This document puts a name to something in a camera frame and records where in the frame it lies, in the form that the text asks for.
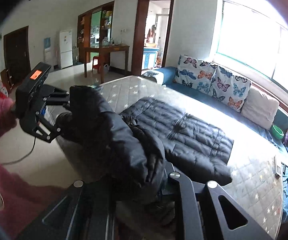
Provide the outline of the green framed window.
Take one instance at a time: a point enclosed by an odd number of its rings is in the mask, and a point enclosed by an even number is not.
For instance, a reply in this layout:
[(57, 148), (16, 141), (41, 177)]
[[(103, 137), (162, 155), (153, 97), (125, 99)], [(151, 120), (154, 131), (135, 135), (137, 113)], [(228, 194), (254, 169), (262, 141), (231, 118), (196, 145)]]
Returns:
[(223, 0), (216, 53), (253, 69), (288, 94), (288, 30), (268, 16)]

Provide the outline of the white remote control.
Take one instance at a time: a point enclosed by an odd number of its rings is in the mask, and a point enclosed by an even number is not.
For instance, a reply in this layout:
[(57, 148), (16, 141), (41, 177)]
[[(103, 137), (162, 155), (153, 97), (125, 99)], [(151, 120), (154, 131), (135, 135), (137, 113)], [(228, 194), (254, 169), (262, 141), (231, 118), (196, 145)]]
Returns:
[(276, 155), (274, 157), (274, 173), (275, 173), (275, 177), (276, 178), (280, 178), (282, 176), (282, 171), (283, 171), (282, 163), (281, 163), (279, 157)]

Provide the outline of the green plastic bowl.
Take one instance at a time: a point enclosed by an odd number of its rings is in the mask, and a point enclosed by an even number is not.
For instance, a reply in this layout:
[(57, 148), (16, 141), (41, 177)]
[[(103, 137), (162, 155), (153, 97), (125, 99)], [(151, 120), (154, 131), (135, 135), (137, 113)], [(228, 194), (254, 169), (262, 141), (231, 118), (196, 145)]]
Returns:
[(271, 134), (273, 137), (275, 137), (278, 140), (282, 140), (284, 137), (284, 132), (282, 129), (280, 129), (278, 126), (276, 125), (272, 125), (271, 127)]

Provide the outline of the brown wooden door frame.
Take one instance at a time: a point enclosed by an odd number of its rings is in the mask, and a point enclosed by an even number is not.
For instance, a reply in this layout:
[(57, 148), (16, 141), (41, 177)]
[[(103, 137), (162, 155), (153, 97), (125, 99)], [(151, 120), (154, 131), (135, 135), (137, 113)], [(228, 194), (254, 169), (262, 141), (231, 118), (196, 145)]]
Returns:
[[(134, 39), (133, 39), (132, 67), (131, 67), (132, 75), (137, 75), (137, 76), (141, 75), (146, 16), (147, 16), (150, 1), (166, 1), (166, 0), (137, 0), (137, 10), (136, 10)], [(167, 33), (166, 33), (164, 53), (163, 53), (162, 65), (161, 65), (162, 68), (164, 68), (166, 64), (169, 36), (171, 33), (173, 9), (174, 9), (174, 0), (170, 0)]]

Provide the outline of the right butterfly print pillow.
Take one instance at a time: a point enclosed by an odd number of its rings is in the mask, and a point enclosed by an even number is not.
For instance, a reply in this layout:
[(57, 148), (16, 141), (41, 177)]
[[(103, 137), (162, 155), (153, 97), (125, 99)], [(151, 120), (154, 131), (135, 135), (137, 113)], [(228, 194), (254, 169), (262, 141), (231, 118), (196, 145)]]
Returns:
[(250, 86), (249, 79), (234, 75), (225, 68), (218, 66), (212, 79), (209, 95), (240, 113)]

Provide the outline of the brown wooden shelf cabinet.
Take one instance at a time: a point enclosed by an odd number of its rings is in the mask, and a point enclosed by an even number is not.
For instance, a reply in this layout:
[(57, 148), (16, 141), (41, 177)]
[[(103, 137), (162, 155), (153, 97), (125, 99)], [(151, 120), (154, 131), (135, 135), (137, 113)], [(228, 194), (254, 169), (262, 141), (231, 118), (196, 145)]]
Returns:
[(104, 38), (110, 38), (115, 2), (105, 3), (80, 14), (77, 18), (78, 60), (89, 63), (92, 55), (84, 55), (84, 47), (99, 46)]

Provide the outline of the left butterfly print pillow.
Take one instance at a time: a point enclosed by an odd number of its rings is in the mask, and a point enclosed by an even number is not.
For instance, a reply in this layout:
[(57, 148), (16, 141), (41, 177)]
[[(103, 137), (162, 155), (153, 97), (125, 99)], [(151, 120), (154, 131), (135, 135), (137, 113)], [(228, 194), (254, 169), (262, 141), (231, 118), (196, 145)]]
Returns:
[(175, 69), (174, 82), (208, 94), (216, 68), (217, 65), (204, 60), (180, 55)]

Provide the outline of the black puffer down jacket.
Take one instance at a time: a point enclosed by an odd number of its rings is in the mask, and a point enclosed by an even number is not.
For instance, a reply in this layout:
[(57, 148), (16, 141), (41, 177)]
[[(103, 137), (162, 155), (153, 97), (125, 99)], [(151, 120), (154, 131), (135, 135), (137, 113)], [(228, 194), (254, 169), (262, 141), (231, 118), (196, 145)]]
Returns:
[(84, 176), (110, 174), (124, 199), (149, 203), (158, 194), (166, 163), (192, 181), (231, 183), (233, 140), (218, 127), (154, 98), (116, 113), (89, 86), (70, 88), (70, 110), (56, 120), (63, 150)]

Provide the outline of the blue kitchen cabinet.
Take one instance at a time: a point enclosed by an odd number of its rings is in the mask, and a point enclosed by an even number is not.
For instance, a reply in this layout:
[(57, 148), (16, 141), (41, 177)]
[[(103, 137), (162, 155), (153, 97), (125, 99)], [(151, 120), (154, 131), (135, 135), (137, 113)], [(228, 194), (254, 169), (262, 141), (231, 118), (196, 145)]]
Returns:
[(159, 51), (158, 47), (143, 48), (142, 70), (152, 69), (155, 67), (158, 51)]

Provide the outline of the water dispenser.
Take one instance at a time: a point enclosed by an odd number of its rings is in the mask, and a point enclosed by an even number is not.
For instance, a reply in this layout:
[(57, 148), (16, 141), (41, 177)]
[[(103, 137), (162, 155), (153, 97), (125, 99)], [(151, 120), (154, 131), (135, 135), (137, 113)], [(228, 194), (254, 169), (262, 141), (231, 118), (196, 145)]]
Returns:
[(44, 38), (44, 62), (52, 65), (51, 38)]

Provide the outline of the white plain pillow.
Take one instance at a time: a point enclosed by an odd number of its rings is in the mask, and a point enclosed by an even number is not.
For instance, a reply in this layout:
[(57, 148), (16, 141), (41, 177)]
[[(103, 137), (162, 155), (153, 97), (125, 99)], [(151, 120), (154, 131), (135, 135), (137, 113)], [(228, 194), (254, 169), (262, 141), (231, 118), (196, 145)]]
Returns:
[(269, 130), (273, 124), (278, 107), (278, 100), (251, 86), (241, 114), (258, 126)]

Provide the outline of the white refrigerator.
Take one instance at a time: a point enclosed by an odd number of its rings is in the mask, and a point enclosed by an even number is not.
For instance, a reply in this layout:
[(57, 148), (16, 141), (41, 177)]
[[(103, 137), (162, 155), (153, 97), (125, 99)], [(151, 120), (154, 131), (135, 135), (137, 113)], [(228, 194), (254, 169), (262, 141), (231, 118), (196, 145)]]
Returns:
[(73, 65), (72, 30), (59, 32), (59, 66), (66, 68)]

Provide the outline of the blue bed sheet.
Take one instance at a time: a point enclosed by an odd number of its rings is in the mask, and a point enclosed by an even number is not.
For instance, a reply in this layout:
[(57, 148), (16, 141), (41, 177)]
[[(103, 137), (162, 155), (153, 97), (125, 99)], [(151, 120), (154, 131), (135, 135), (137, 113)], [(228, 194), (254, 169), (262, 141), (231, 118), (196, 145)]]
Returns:
[(288, 221), (288, 148), (282, 145), (280, 139), (276, 139), (272, 132), (247, 119), (241, 113), (230, 109), (228, 106), (224, 106), (224, 104), (214, 97), (206, 95), (197, 89), (193, 89), (191, 85), (187, 85), (184, 81), (177, 82), (175, 80), (177, 78), (177, 68), (166, 67), (158, 70), (148, 70), (144, 72), (141, 77), (176, 90), (179, 93), (185, 94), (186, 96), (223, 112), (225, 115), (230, 116), (241, 124), (252, 129), (254, 132), (264, 137), (264, 139), (268, 140), (271, 144), (278, 148), (280, 151), (282, 167), (284, 168), (282, 223), (286, 223)]

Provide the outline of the red plastic stool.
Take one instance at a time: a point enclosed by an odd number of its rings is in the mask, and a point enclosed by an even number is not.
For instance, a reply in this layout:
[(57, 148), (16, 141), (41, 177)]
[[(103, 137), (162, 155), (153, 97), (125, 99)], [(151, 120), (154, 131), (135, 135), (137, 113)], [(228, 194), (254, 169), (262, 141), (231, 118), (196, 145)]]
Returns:
[(98, 74), (103, 74), (104, 73), (104, 57), (103, 56), (94, 56), (92, 58), (92, 69), (93, 70), (97, 70)]

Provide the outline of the brown wooden table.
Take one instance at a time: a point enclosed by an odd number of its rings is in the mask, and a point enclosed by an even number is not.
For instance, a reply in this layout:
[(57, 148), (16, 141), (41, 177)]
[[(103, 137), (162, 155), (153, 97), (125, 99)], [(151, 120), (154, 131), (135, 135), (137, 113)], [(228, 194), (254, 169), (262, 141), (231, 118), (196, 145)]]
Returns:
[(100, 64), (100, 82), (104, 83), (104, 62), (105, 57), (114, 52), (124, 52), (124, 76), (128, 75), (128, 59), (129, 59), (129, 46), (128, 45), (111, 45), (111, 46), (96, 46), (96, 47), (83, 47), (82, 51), (84, 56), (87, 53), (98, 53)]

